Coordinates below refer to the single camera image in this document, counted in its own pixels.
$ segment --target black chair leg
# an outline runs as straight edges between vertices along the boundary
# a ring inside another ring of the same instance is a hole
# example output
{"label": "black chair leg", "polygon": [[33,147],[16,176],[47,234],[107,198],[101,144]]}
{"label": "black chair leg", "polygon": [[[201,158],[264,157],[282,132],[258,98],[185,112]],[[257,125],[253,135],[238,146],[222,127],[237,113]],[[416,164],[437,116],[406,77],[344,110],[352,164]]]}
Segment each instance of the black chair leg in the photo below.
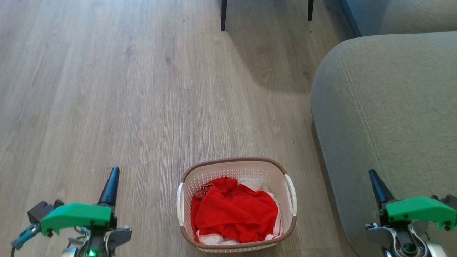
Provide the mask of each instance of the black chair leg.
{"label": "black chair leg", "polygon": [[225,31],[225,16],[227,15],[227,0],[222,0],[221,4],[221,30]]}
{"label": "black chair leg", "polygon": [[308,21],[313,19],[314,0],[308,0]]}

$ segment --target laminate flooring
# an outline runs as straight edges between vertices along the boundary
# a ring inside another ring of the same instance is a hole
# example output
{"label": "laminate flooring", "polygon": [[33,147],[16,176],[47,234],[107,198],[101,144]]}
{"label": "laminate flooring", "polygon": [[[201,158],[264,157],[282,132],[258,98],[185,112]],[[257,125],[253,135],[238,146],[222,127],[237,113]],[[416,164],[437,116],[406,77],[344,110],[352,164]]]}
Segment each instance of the laminate flooring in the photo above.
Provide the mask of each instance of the laminate flooring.
{"label": "laminate flooring", "polygon": [[[259,156],[298,194],[292,235],[224,256],[355,256],[320,171],[309,94],[316,69],[354,37],[338,0],[0,1],[0,252],[42,200],[96,203],[120,166],[127,256],[217,256],[181,236],[175,208],[194,164]],[[16,257],[60,256],[72,231]]]}

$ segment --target sofa cushion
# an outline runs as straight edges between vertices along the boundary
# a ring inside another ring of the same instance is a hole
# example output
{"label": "sofa cushion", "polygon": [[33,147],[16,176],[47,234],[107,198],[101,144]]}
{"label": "sofa cushion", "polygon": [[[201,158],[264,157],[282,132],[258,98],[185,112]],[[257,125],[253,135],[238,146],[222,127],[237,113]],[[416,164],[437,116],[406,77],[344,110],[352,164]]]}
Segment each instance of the sofa cushion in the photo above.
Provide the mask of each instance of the sofa cushion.
{"label": "sofa cushion", "polygon": [[343,0],[359,36],[457,30],[455,0]]}
{"label": "sofa cushion", "polygon": [[[363,257],[381,256],[368,176],[393,195],[457,196],[457,32],[360,37],[336,46],[316,73],[311,109],[344,232]],[[457,233],[430,236],[450,253]]]}

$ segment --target red clothing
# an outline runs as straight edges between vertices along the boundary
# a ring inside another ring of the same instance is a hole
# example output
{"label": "red clothing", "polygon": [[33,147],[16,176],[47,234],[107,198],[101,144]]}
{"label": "red clothing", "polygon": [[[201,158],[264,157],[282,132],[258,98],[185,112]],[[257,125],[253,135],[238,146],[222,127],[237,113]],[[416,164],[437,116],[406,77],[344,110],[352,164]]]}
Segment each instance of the red clothing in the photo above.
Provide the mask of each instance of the red clothing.
{"label": "red clothing", "polygon": [[196,242],[198,230],[200,236],[218,234],[239,243],[262,241],[273,234],[278,215],[278,206],[269,193],[238,185],[236,179],[228,177],[208,182],[192,198]]}

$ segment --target laundry basket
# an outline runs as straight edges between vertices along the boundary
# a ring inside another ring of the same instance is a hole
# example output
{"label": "laundry basket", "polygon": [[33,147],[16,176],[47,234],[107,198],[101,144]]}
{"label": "laundry basket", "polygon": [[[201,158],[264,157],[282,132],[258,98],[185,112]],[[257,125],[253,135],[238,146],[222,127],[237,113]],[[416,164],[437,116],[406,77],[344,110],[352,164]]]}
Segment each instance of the laundry basket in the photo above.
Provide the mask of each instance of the laundry basket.
{"label": "laundry basket", "polygon": [[[278,201],[284,225],[282,236],[272,240],[236,245],[204,245],[195,242],[191,226],[192,196],[207,182],[221,177],[261,180]],[[205,252],[246,252],[274,246],[292,233],[297,221],[297,195],[292,180],[284,168],[273,160],[263,158],[219,160],[196,165],[184,174],[178,187],[176,211],[182,235],[193,246]]]}

